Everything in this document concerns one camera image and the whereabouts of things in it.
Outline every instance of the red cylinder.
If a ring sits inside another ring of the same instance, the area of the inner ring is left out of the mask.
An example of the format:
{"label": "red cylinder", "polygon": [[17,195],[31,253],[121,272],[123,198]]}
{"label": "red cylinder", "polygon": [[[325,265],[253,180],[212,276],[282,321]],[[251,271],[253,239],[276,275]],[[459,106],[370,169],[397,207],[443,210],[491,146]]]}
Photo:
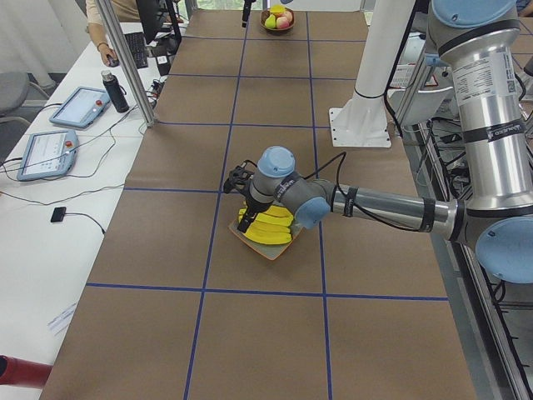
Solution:
{"label": "red cylinder", "polygon": [[0,356],[0,385],[42,389],[51,371],[51,365]]}

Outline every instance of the white desk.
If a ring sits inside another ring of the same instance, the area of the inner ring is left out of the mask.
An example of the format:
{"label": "white desk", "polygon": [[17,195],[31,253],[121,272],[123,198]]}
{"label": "white desk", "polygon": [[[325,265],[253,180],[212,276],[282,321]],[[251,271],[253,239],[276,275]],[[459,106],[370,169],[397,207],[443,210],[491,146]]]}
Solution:
{"label": "white desk", "polygon": [[[122,25],[125,33],[140,31],[140,24]],[[159,78],[152,58],[149,67],[139,69],[145,88]],[[121,67],[102,65],[99,54],[89,43],[48,103],[62,103],[78,86],[103,88],[103,69],[110,69],[127,90],[130,107],[135,105],[132,91]],[[56,108],[43,110],[35,119],[9,158],[21,157],[30,133],[56,130],[48,118]],[[80,143],[103,133],[123,114],[113,105],[90,128],[77,131]],[[90,178],[65,177],[55,182],[13,182],[0,174],[0,190],[22,198],[53,202],[84,191],[124,183],[142,141],[144,121],[133,110],[113,130],[116,145],[107,155],[97,173]],[[107,133],[79,149],[77,161],[70,173],[88,175],[112,145]],[[68,213],[86,213],[107,228],[121,188],[105,190],[60,202],[51,206],[32,205],[0,195],[0,354],[38,363],[53,364],[61,347],[66,329],[54,336],[47,327],[64,309],[79,299],[91,270],[103,235],[96,223],[87,217],[66,216],[59,224],[50,223],[57,206],[67,207]],[[2,400],[37,399],[40,390],[0,386]]]}

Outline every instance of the black bottle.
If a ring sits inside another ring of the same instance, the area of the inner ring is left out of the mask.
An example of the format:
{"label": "black bottle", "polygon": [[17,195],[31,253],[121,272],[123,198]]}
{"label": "black bottle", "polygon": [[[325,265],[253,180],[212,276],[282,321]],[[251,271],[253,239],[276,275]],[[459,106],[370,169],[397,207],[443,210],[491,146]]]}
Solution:
{"label": "black bottle", "polygon": [[127,105],[126,98],[122,92],[122,88],[118,84],[118,79],[110,71],[102,71],[103,86],[107,90],[107,94],[115,106],[118,113],[125,113],[130,106]]}

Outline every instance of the keyboard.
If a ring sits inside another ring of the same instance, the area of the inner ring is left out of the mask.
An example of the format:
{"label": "keyboard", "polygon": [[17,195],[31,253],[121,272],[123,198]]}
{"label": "keyboard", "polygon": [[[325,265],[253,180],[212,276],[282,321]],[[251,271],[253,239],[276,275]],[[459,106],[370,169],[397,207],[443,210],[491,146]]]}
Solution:
{"label": "keyboard", "polygon": [[134,32],[124,34],[127,46],[135,61],[137,69],[148,67],[146,44],[144,43],[144,33]]}

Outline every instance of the fruit bowl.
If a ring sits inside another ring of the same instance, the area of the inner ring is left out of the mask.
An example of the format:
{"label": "fruit bowl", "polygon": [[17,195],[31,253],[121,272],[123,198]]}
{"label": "fruit bowl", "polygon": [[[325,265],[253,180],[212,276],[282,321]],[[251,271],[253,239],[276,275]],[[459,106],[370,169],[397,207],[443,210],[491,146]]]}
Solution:
{"label": "fruit bowl", "polygon": [[282,32],[288,31],[289,29],[291,29],[294,26],[294,22],[296,21],[296,19],[294,18],[294,12],[290,8],[285,7],[285,11],[292,15],[292,20],[290,21],[288,27],[281,27],[281,28],[266,27],[265,26],[265,21],[271,15],[270,9],[263,10],[261,12],[261,26],[264,27],[268,32],[272,32],[272,33],[282,33]]}

